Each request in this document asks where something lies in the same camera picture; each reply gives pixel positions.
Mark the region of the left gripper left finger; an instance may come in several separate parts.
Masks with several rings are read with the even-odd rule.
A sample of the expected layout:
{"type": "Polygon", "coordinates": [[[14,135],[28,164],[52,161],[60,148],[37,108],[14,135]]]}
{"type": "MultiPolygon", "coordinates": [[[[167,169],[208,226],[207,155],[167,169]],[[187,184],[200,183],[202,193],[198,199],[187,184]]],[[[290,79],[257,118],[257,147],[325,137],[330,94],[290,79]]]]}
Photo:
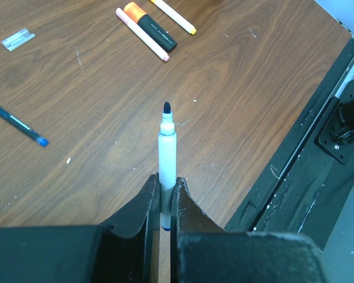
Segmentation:
{"type": "Polygon", "coordinates": [[[157,282],[159,176],[97,225],[0,228],[0,282],[157,282]]]}

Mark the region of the black orange highlighter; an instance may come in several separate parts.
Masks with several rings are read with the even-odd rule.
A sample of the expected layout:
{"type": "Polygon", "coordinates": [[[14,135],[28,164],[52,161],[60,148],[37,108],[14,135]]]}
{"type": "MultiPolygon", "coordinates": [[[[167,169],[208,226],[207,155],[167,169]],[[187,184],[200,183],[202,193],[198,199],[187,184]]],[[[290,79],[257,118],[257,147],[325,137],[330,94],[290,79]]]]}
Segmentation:
{"type": "Polygon", "coordinates": [[[135,2],[129,2],[124,12],[166,52],[177,46],[177,42],[135,2]]]}

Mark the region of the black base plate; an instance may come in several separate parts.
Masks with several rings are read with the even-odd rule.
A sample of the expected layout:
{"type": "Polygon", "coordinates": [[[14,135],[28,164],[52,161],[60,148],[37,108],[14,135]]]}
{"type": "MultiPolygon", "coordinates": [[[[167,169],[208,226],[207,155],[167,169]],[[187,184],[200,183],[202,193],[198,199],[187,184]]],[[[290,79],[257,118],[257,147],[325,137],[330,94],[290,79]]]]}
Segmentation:
{"type": "Polygon", "coordinates": [[[226,225],[229,232],[291,232],[323,249],[354,187],[354,139],[333,141],[340,104],[354,98],[349,40],[226,225]]]}

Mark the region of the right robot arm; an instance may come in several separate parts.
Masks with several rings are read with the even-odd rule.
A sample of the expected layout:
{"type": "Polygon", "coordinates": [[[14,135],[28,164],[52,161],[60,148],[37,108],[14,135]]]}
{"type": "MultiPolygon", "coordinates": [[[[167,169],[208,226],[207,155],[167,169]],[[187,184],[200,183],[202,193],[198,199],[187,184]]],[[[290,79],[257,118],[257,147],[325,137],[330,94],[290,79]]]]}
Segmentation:
{"type": "Polygon", "coordinates": [[[354,98],[339,106],[338,116],[341,128],[334,132],[337,140],[344,140],[354,136],[354,98]]]}

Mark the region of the white pink-tip pen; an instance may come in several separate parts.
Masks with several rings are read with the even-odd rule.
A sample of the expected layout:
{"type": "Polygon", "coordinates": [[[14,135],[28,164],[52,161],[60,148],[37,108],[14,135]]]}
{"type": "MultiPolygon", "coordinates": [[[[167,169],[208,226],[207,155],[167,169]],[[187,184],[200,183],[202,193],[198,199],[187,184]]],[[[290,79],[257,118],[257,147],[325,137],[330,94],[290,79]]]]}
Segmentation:
{"type": "Polygon", "coordinates": [[[168,53],[154,41],[141,27],[134,22],[121,8],[116,9],[116,15],[136,34],[162,61],[168,62],[168,53]]]}

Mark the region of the white purple-tip pen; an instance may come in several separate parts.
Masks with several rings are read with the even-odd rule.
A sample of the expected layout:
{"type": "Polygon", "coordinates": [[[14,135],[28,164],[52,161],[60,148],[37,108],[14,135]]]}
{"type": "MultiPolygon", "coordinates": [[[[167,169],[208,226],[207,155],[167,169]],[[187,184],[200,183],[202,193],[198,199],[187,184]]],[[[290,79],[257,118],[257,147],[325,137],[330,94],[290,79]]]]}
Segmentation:
{"type": "Polygon", "coordinates": [[[176,148],[177,134],[173,122],[173,112],[170,103],[165,102],[158,134],[160,225],[165,231],[171,229],[171,203],[176,184],[176,148]]]}

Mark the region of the purple pen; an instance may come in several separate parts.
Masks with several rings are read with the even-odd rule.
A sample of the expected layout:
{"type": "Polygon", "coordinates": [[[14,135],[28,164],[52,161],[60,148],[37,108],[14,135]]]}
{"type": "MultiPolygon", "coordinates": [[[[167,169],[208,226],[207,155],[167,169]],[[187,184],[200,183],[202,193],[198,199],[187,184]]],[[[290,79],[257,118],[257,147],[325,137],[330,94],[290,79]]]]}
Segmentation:
{"type": "Polygon", "coordinates": [[[9,124],[14,126],[16,129],[24,133],[26,136],[28,136],[30,139],[35,141],[37,144],[39,144],[41,147],[47,147],[49,144],[49,141],[39,135],[37,132],[33,131],[32,128],[30,128],[28,125],[17,119],[15,116],[12,114],[8,113],[6,110],[0,107],[0,117],[7,121],[9,124]]]}

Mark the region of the small grey clip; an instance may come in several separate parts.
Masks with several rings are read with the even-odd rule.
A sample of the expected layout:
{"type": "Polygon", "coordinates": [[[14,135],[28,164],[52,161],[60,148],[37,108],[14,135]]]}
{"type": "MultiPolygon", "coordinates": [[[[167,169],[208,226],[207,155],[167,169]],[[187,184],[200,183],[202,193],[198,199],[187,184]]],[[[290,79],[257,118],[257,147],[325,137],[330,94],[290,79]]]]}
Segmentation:
{"type": "Polygon", "coordinates": [[[9,51],[13,51],[21,45],[35,37],[34,33],[29,32],[28,29],[23,28],[10,37],[1,41],[1,44],[9,51]]]}

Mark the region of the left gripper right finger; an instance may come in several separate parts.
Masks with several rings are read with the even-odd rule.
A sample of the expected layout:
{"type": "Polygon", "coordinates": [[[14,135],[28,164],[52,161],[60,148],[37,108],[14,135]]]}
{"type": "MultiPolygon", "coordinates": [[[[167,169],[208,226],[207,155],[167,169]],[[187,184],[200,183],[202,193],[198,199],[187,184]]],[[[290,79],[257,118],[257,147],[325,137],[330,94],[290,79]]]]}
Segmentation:
{"type": "Polygon", "coordinates": [[[171,282],[328,282],[313,241],[295,233],[227,232],[192,199],[172,195],[171,282]]]}

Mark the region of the white yellow pen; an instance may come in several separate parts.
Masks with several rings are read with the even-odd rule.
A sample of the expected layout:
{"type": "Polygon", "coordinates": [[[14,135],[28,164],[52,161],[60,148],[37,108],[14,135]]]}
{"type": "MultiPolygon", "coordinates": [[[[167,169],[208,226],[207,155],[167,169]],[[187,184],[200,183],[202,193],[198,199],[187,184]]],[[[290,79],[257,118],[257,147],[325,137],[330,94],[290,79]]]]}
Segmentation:
{"type": "Polygon", "coordinates": [[[187,21],[181,14],[176,12],[171,6],[169,6],[163,0],[150,0],[151,3],[156,5],[161,11],[163,11],[168,17],[174,20],[180,27],[182,27],[187,33],[191,35],[196,34],[196,28],[187,21]]]}

